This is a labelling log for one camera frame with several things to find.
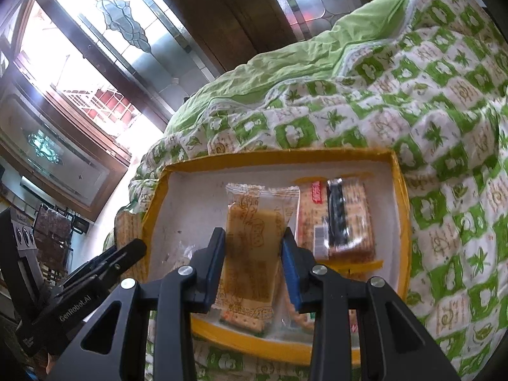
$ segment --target cracker package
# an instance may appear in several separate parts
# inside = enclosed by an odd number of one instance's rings
[[[373,261],[375,244],[362,179],[306,180],[298,184],[298,245],[312,251],[317,261]]]
[[[226,249],[215,306],[223,310],[222,320],[262,332],[273,317],[280,243],[296,211],[299,189],[228,184],[226,190]]]

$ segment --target red label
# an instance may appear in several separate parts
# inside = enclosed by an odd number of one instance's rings
[[[316,181],[312,183],[312,201],[314,203],[323,203],[321,199],[321,182]]]

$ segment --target yellow tape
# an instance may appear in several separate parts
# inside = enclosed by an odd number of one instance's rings
[[[348,160],[370,160],[387,162],[392,166],[395,197],[399,211],[400,224],[400,269],[397,294],[405,299],[410,281],[411,267],[411,227],[410,204],[407,189],[395,153],[388,149],[374,148],[334,148],[298,150],[262,150],[249,153],[219,154],[205,156],[167,166],[155,191],[155,196],[143,219],[143,240],[151,248],[153,228],[158,212],[166,197],[169,177],[172,172],[197,172],[260,166],[272,164],[309,164]],[[216,344],[251,354],[270,361],[282,361],[299,365],[311,362],[311,346],[291,342],[273,342],[267,339],[246,335],[235,330],[205,322],[196,317],[191,319],[192,331]],[[351,351],[353,365],[360,365],[360,350]]]

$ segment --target silver screw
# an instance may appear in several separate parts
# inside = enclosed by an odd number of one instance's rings
[[[129,290],[129,289],[130,289],[130,288],[132,288],[135,284],[136,284],[136,281],[135,281],[134,279],[132,279],[132,278],[126,278],[126,279],[124,279],[124,280],[121,282],[120,286],[121,286],[122,288],[124,288],[125,290]]]
[[[373,276],[371,279],[370,279],[370,284],[372,286],[375,286],[376,288],[382,288],[385,284],[385,281],[382,277],[380,276]]]
[[[312,273],[316,275],[324,275],[328,272],[328,269],[324,265],[314,265],[312,267]]]
[[[193,269],[192,269],[192,266],[190,266],[190,265],[184,265],[184,266],[179,267],[179,269],[178,269],[178,273],[183,276],[192,274],[192,271],[193,271]]]

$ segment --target light green blanket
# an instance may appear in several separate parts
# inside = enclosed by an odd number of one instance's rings
[[[473,379],[508,325],[507,53],[474,0],[376,0],[202,88],[143,158],[131,200],[145,211],[166,165],[208,154],[394,149],[411,200],[408,305]],[[202,379],[306,378],[197,345]]]

